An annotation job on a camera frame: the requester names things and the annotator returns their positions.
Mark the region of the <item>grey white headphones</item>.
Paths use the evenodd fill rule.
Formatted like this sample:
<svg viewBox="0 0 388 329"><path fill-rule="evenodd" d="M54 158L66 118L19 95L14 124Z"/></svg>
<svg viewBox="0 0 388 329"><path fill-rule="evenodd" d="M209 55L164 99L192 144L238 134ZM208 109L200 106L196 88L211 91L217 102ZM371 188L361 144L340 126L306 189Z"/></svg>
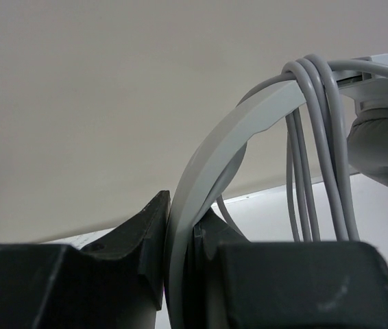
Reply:
<svg viewBox="0 0 388 329"><path fill-rule="evenodd" d="M326 61L310 54L285 64L282 73L253 87L205 138L187 164L173 198L165 241L165 297L173 328L184 327L184 259L193 227L223 191L243 161L247 142L280 120L290 130L287 180L297 186L289 199L292 215L302 218L303 238L319 237L306 149L298 110L307 105L317 155L327 185L335 234L357 240L352 207L345 119L341 96L359 112L388 106L388 53Z"/></svg>

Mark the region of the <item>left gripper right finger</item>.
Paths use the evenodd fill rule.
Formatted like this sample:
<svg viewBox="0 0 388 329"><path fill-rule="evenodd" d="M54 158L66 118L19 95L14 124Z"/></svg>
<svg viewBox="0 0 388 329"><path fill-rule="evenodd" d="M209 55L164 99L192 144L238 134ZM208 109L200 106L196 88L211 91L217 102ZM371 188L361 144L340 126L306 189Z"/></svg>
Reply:
<svg viewBox="0 0 388 329"><path fill-rule="evenodd" d="M388 328L388 266L362 242L251 242L193 228L194 328Z"/></svg>

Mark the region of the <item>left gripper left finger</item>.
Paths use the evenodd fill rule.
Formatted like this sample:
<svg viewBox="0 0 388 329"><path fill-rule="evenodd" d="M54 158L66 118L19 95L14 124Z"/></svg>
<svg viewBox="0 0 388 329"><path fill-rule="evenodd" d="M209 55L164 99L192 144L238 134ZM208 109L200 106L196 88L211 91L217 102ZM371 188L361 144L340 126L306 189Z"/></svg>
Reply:
<svg viewBox="0 0 388 329"><path fill-rule="evenodd" d="M101 238L0 244L0 328L153 328L170 193Z"/></svg>

